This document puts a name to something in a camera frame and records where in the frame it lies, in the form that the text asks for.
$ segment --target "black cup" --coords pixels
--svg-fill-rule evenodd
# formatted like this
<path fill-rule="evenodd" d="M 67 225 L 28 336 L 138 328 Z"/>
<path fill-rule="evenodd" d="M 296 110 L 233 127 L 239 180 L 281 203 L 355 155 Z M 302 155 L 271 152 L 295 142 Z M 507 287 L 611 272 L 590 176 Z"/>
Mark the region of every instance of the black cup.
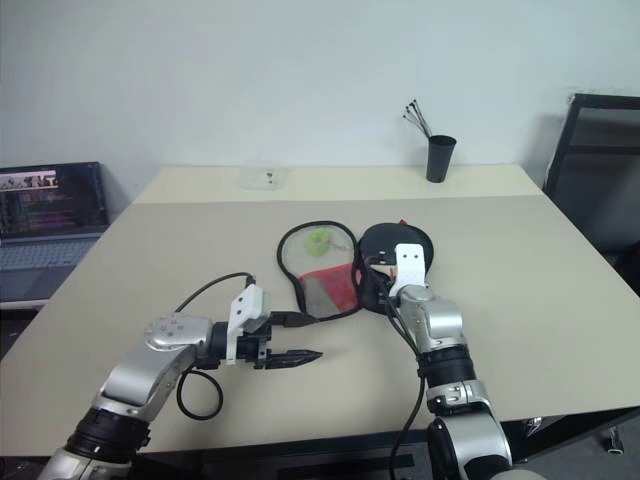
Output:
<path fill-rule="evenodd" d="M 433 183 L 444 182 L 451 161 L 456 139 L 447 135 L 429 137 L 429 157 L 427 160 L 427 180 Z"/>

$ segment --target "black wire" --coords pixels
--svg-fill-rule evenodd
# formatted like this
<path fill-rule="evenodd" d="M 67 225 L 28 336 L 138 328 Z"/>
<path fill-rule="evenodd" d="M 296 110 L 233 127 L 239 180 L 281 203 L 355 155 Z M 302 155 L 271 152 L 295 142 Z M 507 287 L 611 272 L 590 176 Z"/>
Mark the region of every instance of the black wire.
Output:
<path fill-rule="evenodd" d="M 409 418 L 407 418 L 406 423 L 402 427 L 402 431 L 400 432 L 400 435 L 398 435 L 398 438 L 396 438 L 396 441 L 393 444 L 393 447 L 391 448 L 391 454 L 389 455 L 389 478 L 391 480 L 396 480 L 394 460 L 396 458 L 396 454 L 398 453 L 398 449 L 400 448 L 400 444 L 402 443 L 402 440 L 407 435 L 407 432 L 409 431 L 411 424 L 416 419 L 416 416 L 420 411 L 420 407 L 422 406 L 422 400 L 424 399 L 424 387 L 425 387 L 424 377 L 420 377 L 420 391 L 418 392 L 418 400 L 416 400 L 416 404 L 413 406 L 413 410 L 411 410 L 411 414 L 409 415 Z"/>
<path fill-rule="evenodd" d="M 411 348 L 411 351 L 416 355 L 416 359 L 417 359 L 420 356 L 420 350 L 418 349 L 418 346 L 416 345 L 415 340 L 409 333 L 409 328 L 407 327 L 407 324 L 402 318 L 400 311 L 396 308 L 395 304 L 391 300 L 391 297 L 389 297 L 389 292 L 386 286 L 384 285 L 384 282 L 380 278 L 378 278 L 375 271 L 369 265 L 370 260 L 371 259 L 366 259 L 364 261 L 364 265 L 367 271 L 369 272 L 369 275 L 371 275 L 371 277 L 374 279 L 374 281 L 378 285 L 378 288 L 380 289 L 380 292 L 384 297 L 384 300 L 386 302 L 385 310 L 387 312 L 387 318 L 389 319 L 389 323 L 391 323 L 391 326 L 394 328 L 394 330 L 398 333 L 398 335 L 400 335 L 400 337 L 402 337 L 402 339 L 407 343 L 409 348 Z M 420 411 L 420 407 L 422 406 L 422 400 L 424 399 L 425 383 L 426 382 L 424 377 L 420 377 L 418 399 L 416 400 L 416 403 L 413 406 L 413 410 L 411 410 L 411 413 L 409 414 L 409 418 L 407 418 L 407 421 L 402 427 L 402 430 L 398 434 L 398 437 L 396 438 L 396 441 L 394 442 L 393 447 L 391 447 L 391 453 L 389 454 L 389 478 L 391 480 L 396 480 L 394 463 L 395 463 L 396 455 L 398 453 L 398 449 L 400 448 L 400 444 L 402 443 L 402 440 L 404 439 L 404 437 L 407 435 L 409 428 L 411 427 L 414 420 L 416 419 L 416 416 Z"/>
<path fill-rule="evenodd" d="M 202 292 L 204 292 L 209 287 L 213 287 L 217 283 L 224 282 L 225 280 L 229 280 L 230 278 L 235 278 L 235 277 L 246 277 L 247 278 L 247 282 L 255 283 L 255 277 L 253 275 L 251 275 L 250 273 L 247 273 L 247 272 L 236 272 L 236 273 L 230 273 L 229 275 L 223 275 L 222 277 L 218 277 L 215 280 L 211 280 L 209 283 L 206 283 L 205 285 L 200 287 L 198 290 L 193 292 L 189 296 L 189 298 L 187 298 L 184 302 L 182 302 L 180 304 L 180 306 L 178 308 L 176 308 L 176 312 L 181 312 L 184 309 L 184 307 L 186 307 L 187 305 L 189 305 L 193 301 L 194 298 L 196 298 L 198 295 L 200 295 Z"/>
<path fill-rule="evenodd" d="M 407 343 L 411 351 L 417 357 L 420 355 L 420 350 L 418 349 L 418 346 L 416 345 L 415 340 L 411 336 L 411 333 L 409 333 L 409 328 L 407 327 L 407 324 L 402 318 L 402 315 L 400 314 L 395 304 L 391 300 L 391 297 L 389 297 L 389 291 L 387 290 L 387 287 L 384 285 L 384 282 L 380 278 L 378 278 L 378 275 L 377 275 L 378 272 L 376 272 L 371 268 L 369 264 L 371 260 L 373 260 L 373 258 L 365 259 L 364 266 L 367 269 L 369 276 L 373 279 L 376 285 L 378 285 L 378 289 L 380 290 L 380 292 L 382 293 L 382 296 L 384 297 L 384 300 L 386 302 L 385 309 L 387 310 L 387 318 L 389 319 L 389 323 L 391 323 L 391 326 L 394 328 L 394 330 L 398 332 L 398 335 L 402 337 L 402 339 Z M 398 320 L 400 326 L 396 324 L 394 318 Z"/>
<path fill-rule="evenodd" d="M 247 272 L 236 272 L 236 273 L 230 273 L 229 275 L 223 275 L 222 277 L 218 277 L 214 280 L 211 280 L 209 283 L 206 283 L 205 285 L 203 285 L 202 287 L 200 287 L 198 290 L 196 290 L 195 292 L 193 292 L 191 295 L 189 295 L 189 297 L 180 304 L 180 306 L 178 308 L 176 308 L 176 312 L 181 312 L 187 305 L 189 305 L 189 303 L 191 303 L 193 301 L 194 298 L 196 298 L 198 295 L 200 295 L 202 292 L 204 292 L 205 290 L 207 290 L 208 288 L 220 283 L 220 282 L 224 282 L 225 280 L 229 280 L 231 278 L 236 278 L 236 277 L 245 277 L 246 278 L 246 284 L 250 285 L 252 283 L 256 283 L 256 279 L 253 275 L 251 275 L 250 273 Z M 213 378 L 211 375 L 206 374 L 200 370 L 194 370 L 196 364 L 195 362 L 192 363 L 189 368 L 187 368 L 184 372 L 182 372 L 182 374 L 180 375 L 180 380 L 178 381 L 178 386 L 176 388 L 176 402 L 178 403 L 178 408 L 180 409 L 180 411 L 182 413 L 184 413 L 187 417 L 193 419 L 193 420 L 211 420 L 213 417 L 215 417 L 218 413 L 220 413 L 220 410 L 222 410 L 222 402 L 224 401 L 224 395 L 222 393 L 222 387 L 220 386 L 220 384 L 216 381 L 215 378 Z M 187 379 L 187 377 L 190 375 L 198 375 L 206 380 L 208 380 L 217 390 L 218 392 L 218 406 L 209 414 L 207 415 L 198 415 L 195 414 L 193 412 L 191 412 L 186 405 L 184 404 L 184 401 L 182 399 L 182 387 L 184 386 L 184 382 Z"/>
<path fill-rule="evenodd" d="M 213 378 L 211 375 L 208 375 L 200 370 L 194 370 L 194 367 L 195 367 L 195 362 L 192 363 L 191 366 L 189 366 L 189 368 L 187 368 L 184 372 L 182 372 L 182 375 L 180 376 L 180 380 L 178 381 L 178 387 L 176 388 L 176 401 L 178 402 L 178 408 L 182 413 L 184 413 L 187 417 L 193 420 L 211 420 L 218 413 L 220 413 L 220 410 L 222 410 L 222 403 L 224 401 L 224 395 L 222 394 L 222 387 L 216 381 L 216 379 Z M 208 413 L 206 415 L 198 415 L 196 413 L 191 412 L 184 404 L 184 401 L 182 400 L 182 387 L 184 386 L 184 382 L 190 374 L 198 375 L 208 380 L 218 391 L 218 406 L 211 413 Z"/>

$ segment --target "table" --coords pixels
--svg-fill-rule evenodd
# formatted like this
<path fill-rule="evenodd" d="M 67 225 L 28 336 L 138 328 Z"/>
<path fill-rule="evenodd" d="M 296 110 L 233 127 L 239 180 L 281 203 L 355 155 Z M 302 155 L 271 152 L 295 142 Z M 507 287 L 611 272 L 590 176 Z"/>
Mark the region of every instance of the table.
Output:
<path fill-rule="evenodd" d="M 163 170 L 2 361 L 2 455 L 48 455 L 62 445 L 144 327 L 209 279 L 248 269 L 274 308 L 294 309 L 275 246 L 291 226 L 314 219 L 343 222 L 360 235 L 402 218 L 429 233 L 436 252 L 429 281 L 459 304 L 476 372 L 501 419 L 640 404 L 640 385 L 629 381 L 640 300 L 519 167 L 457 167 L 441 185 L 412 169 L 326 169 L 322 178 L 341 179 L 342 190 L 298 187 L 296 178 L 319 180 L 318 172 L 295 171 L 282 191 L 238 192 L 230 188 L 232 169 Z M 395 183 L 402 178 L 411 187 Z M 363 185 L 377 185 L 379 199 Z M 282 198 L 287 189 L 293 201 Z M 239 288 L 222 285 L 188 310 L 226 321 Z M 383 317 L 360 312 L 274 330 L 274 351 L 311 348 L 324 357 L 281 371 L 221 368 L 223 412 L 194 422 L 170 399 L 145 451 L 400 428 L 418 381 L 410 352 Z M 212 401 L 197 380 L 185 393 L 194 408 Z M 415 426 L 428 422 L 425 410 Z"/>

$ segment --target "green object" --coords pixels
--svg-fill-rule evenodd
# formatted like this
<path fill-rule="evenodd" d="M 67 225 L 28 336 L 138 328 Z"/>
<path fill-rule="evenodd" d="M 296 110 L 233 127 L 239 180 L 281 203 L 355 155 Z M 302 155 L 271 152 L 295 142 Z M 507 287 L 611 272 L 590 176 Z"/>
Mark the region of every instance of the green object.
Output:
<path fill-rule="evenodd" d="M 331 246 L 331 229 L 318 227 L 313 229 L 304 239 L 304 249 L 312 257 L 320 257 L 329 251 Z"/>

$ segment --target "white wall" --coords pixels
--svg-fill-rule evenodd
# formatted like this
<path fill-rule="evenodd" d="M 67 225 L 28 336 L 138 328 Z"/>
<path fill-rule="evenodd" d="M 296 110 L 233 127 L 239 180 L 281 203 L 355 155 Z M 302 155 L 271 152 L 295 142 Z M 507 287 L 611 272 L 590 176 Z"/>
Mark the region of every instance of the white wall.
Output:
<path fill-rule="evenodd" d="M 539 178 L 576 91 L 640 94 L 637 0 L 3 0 L 2 162 L 401 164 L 416 96 L 458 163 Z"/>

